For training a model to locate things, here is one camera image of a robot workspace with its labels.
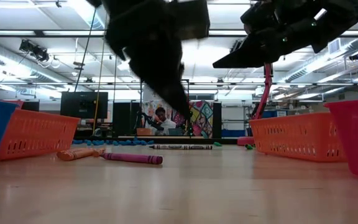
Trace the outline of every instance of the computer monitor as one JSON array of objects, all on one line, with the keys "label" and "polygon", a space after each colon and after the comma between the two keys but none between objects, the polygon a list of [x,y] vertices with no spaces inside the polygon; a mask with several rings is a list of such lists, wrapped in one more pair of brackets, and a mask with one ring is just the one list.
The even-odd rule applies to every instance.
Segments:
[{"label": "computer monitor", "polygon": [[40,102],[23,102],[22,110],[40,111]]},{"label": "computer monitor", "polygon": [[[60,115],[94,119],[97,92],[62,92]],[[108,93],[99,93],[98,119],[108,116]]]}]

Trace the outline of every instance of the black robotic claw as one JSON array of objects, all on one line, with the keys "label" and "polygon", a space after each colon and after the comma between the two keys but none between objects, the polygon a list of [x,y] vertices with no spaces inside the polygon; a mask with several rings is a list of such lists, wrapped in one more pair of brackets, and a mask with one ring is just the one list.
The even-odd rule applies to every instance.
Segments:
[{"label": "black robotic claw", "polygon": [[206,0],[88,0],[110,15],[106,42],[173,109],[189,118],[181,75],[181,40],[208,36]]},{"label": "black robotic claw", "polygon": [[318,53],[358,22],[358,0],[259,1],[241,21],[248,36],[214,68],[261,67],[308,45]]}]

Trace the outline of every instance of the person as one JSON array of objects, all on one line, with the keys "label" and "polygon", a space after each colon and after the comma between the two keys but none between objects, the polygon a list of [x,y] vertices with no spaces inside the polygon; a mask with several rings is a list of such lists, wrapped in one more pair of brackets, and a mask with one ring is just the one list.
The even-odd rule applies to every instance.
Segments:
[{"label": "person", "polygon": [[163,135],[169,135],[168,130],[170,128],[176,128],[177,124],[170,119],[167,119],[167,116],[165,115],[165,109],[162,107],[159,107],[155,110],[155,115],[160,120],[161,127],[164,128],[163,131],[157,131],[155,128],[152,128],[152,131],[155,134],[163,134]]}]

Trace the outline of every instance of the orange basket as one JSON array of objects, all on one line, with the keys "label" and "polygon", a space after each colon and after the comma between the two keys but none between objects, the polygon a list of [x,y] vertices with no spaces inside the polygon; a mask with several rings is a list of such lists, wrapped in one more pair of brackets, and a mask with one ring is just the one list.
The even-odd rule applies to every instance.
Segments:
[{"label": "orange basket", "polygon": [[316,162],[346,161],[330,113],[249,121],[259,152]]},{"label": "orange basket", "polygon": [[16,104],[16,109],[22,109],[23,103],[24,101],[22,100],[0,100],[1,102],[5,102],[5,103],[13,103]]},{"label": "orange basket", "polygon": [[67,150],[79,118],[15,110],[0,144],[0,161]]}]

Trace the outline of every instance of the orange crayon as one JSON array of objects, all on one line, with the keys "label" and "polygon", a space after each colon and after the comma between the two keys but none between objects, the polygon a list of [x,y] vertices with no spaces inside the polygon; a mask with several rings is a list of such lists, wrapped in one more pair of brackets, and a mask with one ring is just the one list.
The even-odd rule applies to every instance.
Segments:
[{"label": "orange crayon", "polygon": [[84,157],[92,156],[94,152],[101,154],[105,152],[105,149],[90,149],[90,148],[70,149],[66,151],[57,152],[56,156],[63,161],[73,161],[75,159],[81,159]]}]

